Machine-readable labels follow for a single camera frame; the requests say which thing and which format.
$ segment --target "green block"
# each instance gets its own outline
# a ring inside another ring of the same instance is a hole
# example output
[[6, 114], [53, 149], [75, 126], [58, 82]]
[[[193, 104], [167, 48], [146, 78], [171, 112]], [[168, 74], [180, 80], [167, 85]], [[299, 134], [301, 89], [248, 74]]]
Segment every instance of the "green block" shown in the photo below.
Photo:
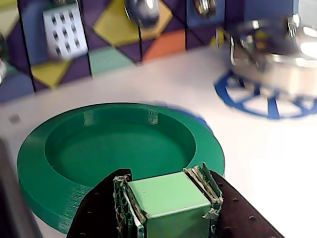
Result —
[[175, 173], [129, 182], [147, 212], [147, 238], [207, 238], [210, 221], [202, 217], [211, 203], [185, 175]]
[[132, 66], [133, 61], [114, 47], [106, 47], [89, 53], [92, 75]]

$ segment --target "metal bowl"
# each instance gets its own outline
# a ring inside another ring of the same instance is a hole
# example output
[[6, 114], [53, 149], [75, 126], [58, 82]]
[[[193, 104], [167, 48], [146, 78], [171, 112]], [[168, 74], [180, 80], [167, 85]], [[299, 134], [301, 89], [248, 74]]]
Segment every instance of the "metal bowl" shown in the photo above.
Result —
[[317, 30], [301, 26], [297, 14], [241, 23], [225, 34], [235, 74], [290, 98], [317, 98]]

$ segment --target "green rim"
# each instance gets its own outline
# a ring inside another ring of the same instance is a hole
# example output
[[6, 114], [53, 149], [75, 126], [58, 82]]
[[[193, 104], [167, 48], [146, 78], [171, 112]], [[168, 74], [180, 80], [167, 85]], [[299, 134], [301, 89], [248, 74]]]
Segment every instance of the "green rim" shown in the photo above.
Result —
[[[69, 179], [52, 168], [52, 162], [49, 162], [51, 159], [47, 158], [49, 154], [47, 147], [53, 135], [62, 136], [65, 133], [65, 128], [68, 127], [63, 125], [68, 124], [73, 128], [77, 125], [88, 126], [86, 122], [88, 120], [89, 123], [91, 115], [94, 116], [94, 120], [103, 123], [103, 120], [107, 120], [108, 112], [112, 112], [112, 119], [116, 118], [118, 121], [120, 121], [118, 118], [122, 120], [129, 118], [134, 122], [138, 120], [139, 123], [149, 124], [149, 119], [151, 117], [155, 119], [156, 116], [159, 121], [165, 119], [169, 124], [177, 121], [190, 132], [195, 144], [193, 157], [186, 167], [201, 165], [205, 161], [210, 169], [221, 175], [224, 174], [224, 154], [217, 139], [205, 126], [181, 112], [165, 107], [129, 103], [99, 104], [74, 109], [51, 118], [33, 130], [23, 142], [17, 160], [20, 185], [27, 204], [39, 218], [56, 230], [62, 233], [68, 232], [80, 202], [93, 185], [75, 182], [74, 179]], [[185, 131], [184, 129], [177, 130], [176, 123], [172, 126], [176, 132], [170, 135]], [[187, 134], [181, 134], [181, 137], [189, 138]]]

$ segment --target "blue wheel pattern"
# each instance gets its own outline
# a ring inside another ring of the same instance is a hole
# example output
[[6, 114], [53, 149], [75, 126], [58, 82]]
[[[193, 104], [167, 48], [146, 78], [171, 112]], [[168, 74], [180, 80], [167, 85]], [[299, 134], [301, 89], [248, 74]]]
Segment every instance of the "blue wheel pattern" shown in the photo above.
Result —
[[274, 90], [274, 96], [267, 99], [267, 114], [256, 112], [253, 110], [250, 110], [246, 108], [245, 103], [253, 100], [256, 97], [260, 96], [260, 84], [254, 84], [254, 92], [252, 95], [247, 96], [243, 99], [240, 99], [239, 101], [233, 100], [229, 94], [227, 89], [241, 89], [245, 87], [244, 82], [245, 79], [238, 78], [238, 84], [237, 85], [229, 85], [229, 79], [232, 77], [236, 77], [232, 71], [228, 72], [226, 75], [224, 75], [220, 80], [215, 84], [215, 90], [218, 94], [218, 96], [226, 103], [228, 106], [236, 108], [240, 111], [243, 111], [245, 113], [249, 113], [254, 116], [259, 116], [263, 118], [273, 119], [273, 120], [280, 120], [280, 119], [295, 119], [295, 118], [301, 118], [308, 115], [313, 115], [317, 113], [317, 99], [310, 99], [313, 100], [313, 105], [311, 108], [307, 108], [303, 101], [307, 98], [304, 97], [297, 97], [296, 99], [292, 100], [291, 103], [300, 109], [299, 113], [294, 113], [291, 115], [284, 115], [281, 112], [279, 112], [277, 107], [277, 99], [279, 97], [280, 92], [278, 90]]

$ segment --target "green cube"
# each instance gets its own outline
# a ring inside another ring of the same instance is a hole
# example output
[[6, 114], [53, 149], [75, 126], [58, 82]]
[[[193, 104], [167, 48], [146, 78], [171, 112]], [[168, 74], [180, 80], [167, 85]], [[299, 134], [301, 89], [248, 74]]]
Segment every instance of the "green cube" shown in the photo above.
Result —
[[202, 218], [211, 203], [184, 172], [129, 182], [147, 212], [147, 238], [207, 238], [210, 221]]

